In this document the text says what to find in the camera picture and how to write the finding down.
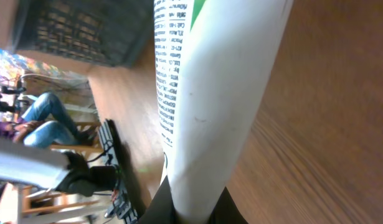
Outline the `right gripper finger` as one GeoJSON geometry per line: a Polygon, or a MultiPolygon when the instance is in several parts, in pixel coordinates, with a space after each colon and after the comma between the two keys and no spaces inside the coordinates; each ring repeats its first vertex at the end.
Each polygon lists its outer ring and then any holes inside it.
{"type": "MultiPolygon", "coordinates": [[[[175,224],[176,212],[173,205],[168,178],[165,177],[150,206],[139,218],[137,224],[175,224]]],[[[229,191],[225,188],[216,203],[208,224],[247,224],[239,212],[229,191]]]]}

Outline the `white cream tube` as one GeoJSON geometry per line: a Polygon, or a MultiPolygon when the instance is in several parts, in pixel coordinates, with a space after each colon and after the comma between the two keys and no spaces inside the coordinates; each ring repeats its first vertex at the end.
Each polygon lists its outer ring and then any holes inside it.
{"type": "Polygon", "coordinates": [[[260,106],[291,0],[155,0],[159,119],[174,218],[206,223],[260,106]]]}

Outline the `seated person in jeans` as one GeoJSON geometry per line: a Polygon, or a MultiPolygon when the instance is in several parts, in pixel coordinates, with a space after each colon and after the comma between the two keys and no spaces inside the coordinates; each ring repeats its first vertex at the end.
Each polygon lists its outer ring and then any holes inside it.
{"type": "Polygon", "coordinates": [[[48,148],[52,144],[93,144],[95,131],[80,131],[64,105],[53,93],[43,93],[16,123],[0,121],[0,138],[28,147],[48,148]]]}

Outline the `grey plastic mesh basket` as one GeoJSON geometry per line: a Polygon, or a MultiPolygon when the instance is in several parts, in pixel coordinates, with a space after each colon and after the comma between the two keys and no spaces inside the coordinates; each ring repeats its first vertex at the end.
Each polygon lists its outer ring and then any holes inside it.
{"type": "Polygon", "coordinates": [[[11,50],[132,67],[153,30],[153,0],[18,1],[11,50]]]}

